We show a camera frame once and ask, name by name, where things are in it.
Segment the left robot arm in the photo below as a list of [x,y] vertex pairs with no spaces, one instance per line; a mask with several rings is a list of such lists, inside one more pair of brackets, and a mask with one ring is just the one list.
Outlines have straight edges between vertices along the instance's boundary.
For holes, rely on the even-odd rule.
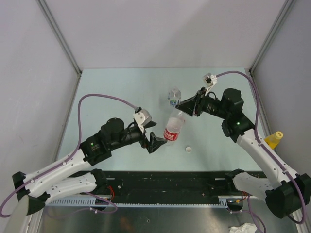
[[61,160],[31,174],[15,173],[12,178],[18,190],[18,200],[28,196],[27,214],[31,215],[56,199],[78,193],[104,193],[108,181],[101,169],[93,169],[78,177],[73,177],[73,174],[110,158],[112,151],[136,142],[149,153],[167,143],[166,139],[154,133],[150,133],[149,138],[145,134],[145,127],[139,127],[135,121],[125,127],[121,119],[111,118],[96,134]]

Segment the red label water bottle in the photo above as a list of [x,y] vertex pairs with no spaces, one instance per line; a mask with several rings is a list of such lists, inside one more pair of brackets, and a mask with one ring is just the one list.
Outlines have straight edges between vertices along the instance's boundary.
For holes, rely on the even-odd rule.
[[174,108],[166,124],[163,136],[167,140],[167,145],[171,146],[178,139],[178,136],[185,124],[185,114]]

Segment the blue white label water bottle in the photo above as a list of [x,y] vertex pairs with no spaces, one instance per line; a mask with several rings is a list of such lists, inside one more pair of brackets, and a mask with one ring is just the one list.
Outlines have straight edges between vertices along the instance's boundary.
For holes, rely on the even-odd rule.
[[169,105],[172,107],[175,107],[180,103],[181,100],[181,91],[178,89],[178,87],[173,87],[168,91],[168,102]]

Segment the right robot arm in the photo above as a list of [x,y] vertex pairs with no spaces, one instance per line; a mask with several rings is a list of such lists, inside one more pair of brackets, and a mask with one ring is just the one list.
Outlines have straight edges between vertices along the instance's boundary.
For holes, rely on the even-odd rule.
[[242,112],[244,101],[241,92],[228,88],[222,98],[212,98],[201,88],[195,96],[180,102],[177,109],[189,116],[208,113],[223,120],[222,130],[226,137],[243,148],[264,172],[261,180],[237,169],[224,182],[230,195],[240,190],[265,201],[269,210],[278,218],[285,218],[310,202],[311,178],[298,174],[288,166],[256,131],[255,125]]

